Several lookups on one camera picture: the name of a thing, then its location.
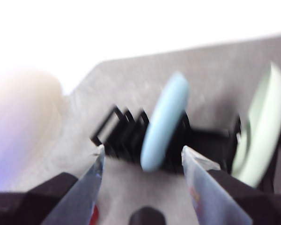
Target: light blue round object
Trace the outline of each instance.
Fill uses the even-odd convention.
[[[143,171],[154,171],[163,163],[170,139],[185,111],[188,93],[188,81],[182,73],[175,72],[158,100],[145,134],[140,155]]]

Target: blurry object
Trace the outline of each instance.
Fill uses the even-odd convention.
[[[281,71],[273,63],[252,100],[241,130],[232,176],[252,186],[262,180],[281,135]]]
[[[35,147],[61,126],[60,83],[49,74],[24,72],[0,83],[0,191],[34,162]]]
[[[166,225],[166,222],[160,211],[146,206],[131,215],[129,225]]]
[[[95,205],[94,211],[92,214],[92,218],[90,219],[89,225],[96,225],[99,219],[99,210],[98,207]]]
[[[118,122],[106,131],[106,126],[113,115],[116,115]],[[148,124],[148,117],[143,110],[134,120],[129,110],[122,113],[115,106],[90,138],[97,146],[104,144],[107,156],[140,164],[141,146]],[[237,137],[241,132],[240,126],[240,118],[238,117],[235,120],[234,129],[231,131],[191,127],[189,119],[184,113],[170,140],[161,169],[171,173],[183,173],[179,149],[187,145],[195,149],[195,152],[217,163],[221,170],[230,174],[237,148]],[[105,139],[101,139],[99,136],[104,130],[108,135]],[[274,192],[274,176],[280,147],[281,136],[271,163],[259,183],[258,189],[261,191]]]
[[[221,170],[221,167],[218,163],[211,161],[209,158],[206,158],[205,156],[189,147],[187,149],[187,154],[192,157],[192,159],[195,160],[204,170]]]
[[[187,146],[182,151],[182,165],[200,225],[252,224],[252,219],[197,163]]]
[[[176,72],[165,86],[146,130],[140,154],[144,171],[154,171],[163,163],[170,139],[185,111],[188,94],[188,81]]]
[[[93,166],[60,200],[42,222],[43,225],[89,224],[101,186],[104,157],[104,147],[101,147],[100,156]]]
[[[269,194],[252,188],[224,171],[208,173],[253,219],[254,225],[281,225],[281,194]]]
[[[27,193],[0,192],[0,225],[88,225],[101,185],[104,149],[80,179],[61,173]]]

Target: gray surface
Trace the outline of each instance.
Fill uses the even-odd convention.
[[[190,82],[191,124],[231,127],[237,113],[245,122],[255,88],[271,60],[281,68],[281,37],[103,62],[70,96],[69,116],[85,136],[112,104],[127,107],[134,115],[142,107],[150,116],[162,87],[179,70]],[[137,166],[108,159],[98,199],[100,224],[127,224],[130,214],[143,205],[164,212],[169,224],[189,224],[193,210],[185,187],[183,177],[146,174]],[[281,153],[275,189],[281,193]]]

